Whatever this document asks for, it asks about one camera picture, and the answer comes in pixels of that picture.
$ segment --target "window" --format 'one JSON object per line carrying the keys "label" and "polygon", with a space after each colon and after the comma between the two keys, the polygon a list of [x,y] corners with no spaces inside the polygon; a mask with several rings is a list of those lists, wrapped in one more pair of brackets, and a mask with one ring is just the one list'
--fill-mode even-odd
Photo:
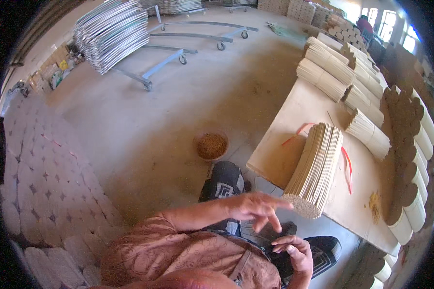
{"label": "window", "polygon": [[395,13],[395,11],[384,10],[383,24],[381,26],[381,31],[379,32],[379,35],[384,40],[384,42],[389,42],[392,32],[394,31],[396,19],[397,14]]}
{"label": "window", "polygon": [[377,16],[378,16],[378,9],[370,8],[370,13],[368,14],[368,22],[370,22],[371,27],[374,27]]}
{"label": "window", "polygon": [[419,38],[417,36],[417,33],[415,32],[415,30],[413,29],[413,26],[408,25],[408,28],[406,29],[406,31],[404,30],[405,38],[404,38],[404,44],[402,44],[402,46],[407,49],[410,53],[414,54],[415,52],[415,48],[416,48],[416,43],[417,41],[419,41]]}

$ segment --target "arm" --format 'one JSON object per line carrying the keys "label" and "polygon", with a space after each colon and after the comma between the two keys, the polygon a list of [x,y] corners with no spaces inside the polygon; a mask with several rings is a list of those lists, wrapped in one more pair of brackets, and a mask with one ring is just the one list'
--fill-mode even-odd
{"label": "arm", "polygon": [[272,242],[273,251],[286,251],[291,257],[294,274],[287,289],[307,289],[313,274],[313,259],[310,244],[295,235],[288,235]]}
{"label": "arm", "polygon": [[253,228],[256,232],[260,232],[267,223],[271,223],[276,232],[281,232],[275,214],[277,207],[292,209],[292,204],[255,192],[197,203],[186,208],[169,209],[158,213],[158,216],[168,220],[177,232],[199,230],[228,218],[255,220]]}

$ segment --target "wooden table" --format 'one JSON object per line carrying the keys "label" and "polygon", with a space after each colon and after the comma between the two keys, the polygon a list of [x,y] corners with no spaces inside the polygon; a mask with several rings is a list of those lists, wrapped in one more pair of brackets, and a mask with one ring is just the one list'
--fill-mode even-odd
{"label": "wooden table", "polygon": [[[382,74],[379,74],[382,85],[386,87]],[[384,104],[381,107],[385,116],[381,129],[390,137],[392,130],[387,106]],[[297,79],[246,166],[284,189],[299,161],[307,133],[304,132],[292,138],[284,146],[281,146],[282,143],[291,138],[304,124],[324,122],[335,125],[343,132],[343,147],[352,162],[353,192],[349,194],[349,169],[345,158],[341,157],[328,204],[323,213],[378,249],[396,256],[400,246],[382,216],[383,213],[388,212],[392,201],[393,151],[391,150],[382,162],[374,159],[370,151],[358,139],[344,133],[350,118],[350,113],[343,103],[335,103],[307,81]],[[368,205],[373,192],[381,195],[381,217],[376,225],[373,224]]]}

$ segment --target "brown patterned shirt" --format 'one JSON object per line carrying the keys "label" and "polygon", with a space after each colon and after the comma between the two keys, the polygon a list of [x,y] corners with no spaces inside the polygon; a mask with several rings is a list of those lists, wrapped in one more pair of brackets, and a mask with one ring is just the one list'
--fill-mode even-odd
{"label": "brown patterned shirt", "polygon": [[281,287],[278,269],[259,248],[211,232],[178,233],[162,217],[133,227],[111,243],[101,260],[102,283],[115,287],[153,281],[178,269],[209,269],[226,276],[239,273],[244,289]]}

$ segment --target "person in red shirt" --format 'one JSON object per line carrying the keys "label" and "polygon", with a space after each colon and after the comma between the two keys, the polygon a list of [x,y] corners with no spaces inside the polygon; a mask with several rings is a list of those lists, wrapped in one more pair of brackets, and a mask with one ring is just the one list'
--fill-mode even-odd
{"label": "person in red shirt", "polygon": [[363,32],[363,30],[367,30],[370,33],[373,33],[373,27],[371,26],[370,22],[368,22],[368,17],[365,15],[360,16],[359,20],[357,21],[357,27],[360,29],[360,32]]}

